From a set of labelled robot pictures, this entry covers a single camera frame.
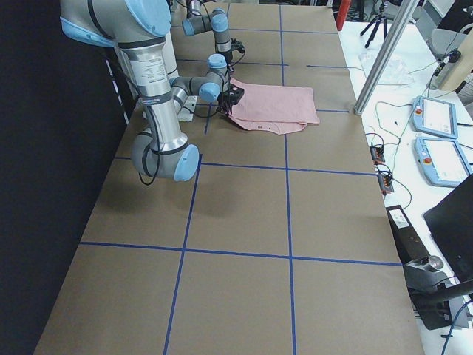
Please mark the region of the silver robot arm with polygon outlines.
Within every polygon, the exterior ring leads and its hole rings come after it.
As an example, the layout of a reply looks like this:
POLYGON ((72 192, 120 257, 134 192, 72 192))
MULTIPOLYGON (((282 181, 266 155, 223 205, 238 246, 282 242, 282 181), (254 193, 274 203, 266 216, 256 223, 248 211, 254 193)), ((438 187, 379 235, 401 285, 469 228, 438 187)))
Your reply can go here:
POLYGON ((218 102, 218 110, 232 111, 244 89, 231 83, 235 50, 244 53, 240 41, 232 38, 226 12, 196 14, 183 20, 187 36, 213 32, 215 52, 207 60, 202 77, 170 78, 163 48, 171 29, 167 1, 61 1, 64 34, 98 47, 116 48, 126 57, 131 84, 143 103, 147 127, 132 145, 132 163, 142 174, 155 178, 190 180, 198 167, 198 148, 180 129, 178 113, 188 97, 218 102))
POLYGON ((227 65, 234 65, 234 52, 241 54, 243 59, 245 45, 231 37, 227 13, 222 8, 208 11, 204 1, 185 1, 186 18, 182 21, 184 33, 195 36, 201 33, 212 32, 216 54, 223 55, 227 65))

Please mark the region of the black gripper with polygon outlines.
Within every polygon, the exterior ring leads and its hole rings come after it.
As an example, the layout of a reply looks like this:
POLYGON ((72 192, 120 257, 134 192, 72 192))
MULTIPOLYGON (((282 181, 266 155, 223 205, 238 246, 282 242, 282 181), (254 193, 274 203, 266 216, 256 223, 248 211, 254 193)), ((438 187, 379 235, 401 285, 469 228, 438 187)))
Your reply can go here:
POLYGON ((239 103, 244 94, 245 90, 243 88, 229 84, 227 90, 220 93, 220 112, 230 115, 233 106, 239 103))
POLYGON ((242 56, 244 56, 245 55, 245 45, 241 41, 239 41, 235 38, 231 38, 230 41, 229 41, 228 50, 226 50, 223 53, 223 55, 225 57, 225 60, 226 61, 233 61, 235 51, 237 51, 242 56))

